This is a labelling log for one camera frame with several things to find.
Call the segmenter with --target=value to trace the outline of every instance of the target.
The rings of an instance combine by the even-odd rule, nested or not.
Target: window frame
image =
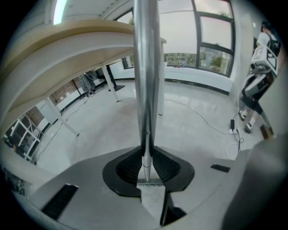
[[[231,3],[228,0],[225,0],[225,1],[230,5],[229,7],[231,9],[232,18],[223,16],[223,15],[214,14],[214,13],[197,11],[195,1],[191,0],[192,5],[193,5],[193,9],[194,9],[193,11],[194,11],[194,15],[195,15],[196,32],[197,32],[196,69],[216,73],[216,74],[230,78],[232,68],[233,68],[233,63],[234,63],[234,55],[235,55],[235,23],[234,23],[234,13],[233,13]],[[223,20],[223,21],[230,23],[230,25],[231,25],[231,49],[228,49],[228,48],[222,47],[220,45],[216,45],[216,44],[210,44],[210,43],[202,42],[201,17],[219,19],[219,20]],[[200,64],[200,47],[211,48],[211,49],[219,50],[219,51],[230,54],[231,55],[231,63],[229,66],[228,74],[226,75],[226,74],[222,74],[222,73],[212,71],[212,70],[204,70],[201,67],[199,67],[199,64]]]
[[[208,71],[208,72],[211,72],[211,73],[216,73],[216,74],[219,74],[219,75],[222,75],[222,76],[230,78],[231,77],[231,72],[232,72],[232,69],[233,69],[233,64],[234,64],[235,46],[236,46],[236,40],[235,40],[236,32],[235,32],[234,12],[233,12],[233,8],[232,8],[231,3],[230,3],[229,0],[221,0],[221,1],[225,1],[225,2],[227,2],[229,4],[229,8],[231,10],[232,18],[223,16],[223,15],[219,15],[219,14],[208,13],[208,12],[203,12],[203,11],[197,11],[195,1],[191,0],[192,7],[193,7],[193,13],[194,13],[194,17],[195,17],[196,37],[197,37],[196,65],[195,65],[195,67],[186,66],[185,68],[191,68],[191,69],[197,69],[197,70],[202,70],[202,71]],[[117,18],[114,19],[114,21],[117,21],[119,18],[123,17],[124,15],[126,15],[127,13],[130,13],[130,12],[132,12],[132,16],[134,16],[133,15],[133,7],[130,8],[129,10],[127,10],[126,12],[122,13],[121,15],[119,15]],[[210,43],[202,42],[201,17],[219,19],[219,20],[222,20],[222,21],[230,23],[230,25],[231,25],[231,49],[228,49],[228,48],[222,47],[220,45],[216,45],[216,44],[210,44]],[[230,54],[231,55],[231,61],[230,61],[228,74],[226,75],[226,74],[219,73],[217,71],[212,71],[212,70],[203,69],[203,68],[199,67],[199,63],[200,63],[200,47],[211,48],[211,49],[219,50],[219,51],[222,51],[224,53]],[[125,70],[134,68],[134,67],[128,67],[128,64],[127,64],[127,61],[126,61],[125,58],[122,58],[122,63],[123,63],[123,67],[124,67]]]

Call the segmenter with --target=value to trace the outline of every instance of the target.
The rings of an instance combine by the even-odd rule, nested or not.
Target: metal pole
[[[158,0],[134,0],[134,61],[138,125],[145,179],[149,181],[160,76]]]

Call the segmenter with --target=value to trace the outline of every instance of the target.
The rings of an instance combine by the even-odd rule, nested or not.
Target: black base
[[[116,86],[114,86],[114,90],[118,91],[118,90],[122,89],[123,87],[125,87],[125,86],[124,85],[116,85]]]
[[[193,180],[193,166],[158,147],[153,150],[153,165],[164,184],[165,192],[183,191]],[[102,171],[106,185],[120,196],[141,197],[136,188],[139,170],[142,166],[142,150],[135,149],[109,161]]]

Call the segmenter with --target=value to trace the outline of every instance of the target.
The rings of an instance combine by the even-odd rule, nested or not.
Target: window
[[[230,54],[216,49],[200,47],[200,69],[228,75],[230,63]]]
[[[216,18],[200,17],[202,42],[232,48],[231,23]]]
[[[160,36],[168,66],[196,66],[197,31],[191,0],[159,1]]]
[[[133,22],[133,9],[115,20]],[[160,36],[168,66],[196,68],[230,77],[234,60],[233,11],[228,0],[159,0]],[[133,55],[122,59],[134,67]]]
[[[167,62],[168,66],[182,66],[183,67],[195,67],[196,66],[196,54],[195,53],[166,53],[164,54],[164,62]]]
[[[125,57],[126,67],[125,69],[133,68],[134,67],[134,57],[133,55],[130,55],[128,57]]]
[[[228,2],[223,0],[194,0],[196,10],[200,12],[213,13],[232,18],[232,12]]]
[[[187,11],[193,10],[193,5],[191,0],[162,0],[159,1],[159,13],[171,13],[171,12],[177,12],[177,11]]]
[[[117,19],[117,22],[123,22],[127,24],[133,25],[133,14],[132,12],[128,12],[127,14],[123,15],[119,19]]]

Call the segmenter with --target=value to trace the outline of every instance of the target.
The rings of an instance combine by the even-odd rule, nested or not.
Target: glossy floor
[[[78,137],[63,125],[59,129],[59,121],[46,130],[36,149],[40,154],[38,167],[59,174],[83,159],[140,144],[135,83],[121,81],[118,84],[125,85],[117,91],[119,102],[114,101],[108,87],[104,86],[94,97],[83,98],[64,112],[63,117],[67,118],[79,108],[68,119],[68,123],[80,133]],[[186,154],[227,159],[227,146],[236,142],[233,135],[223,134],[208,123],[225,133],[229,131],[230,120],[237,112],[230,98],[209,89],[178,83],[166,82],[164,90],[164,115],[157,118],[155,145]],[[177,102],[189,105],[208,123],[200,114]],[[248,134],[243,131],[246,123],[239,122],[240,134],[244,138],[242,150],[252,148],[263,139],[257,124]],[[237,149],[236,144],[228,147],[231,158],[235,159]]]

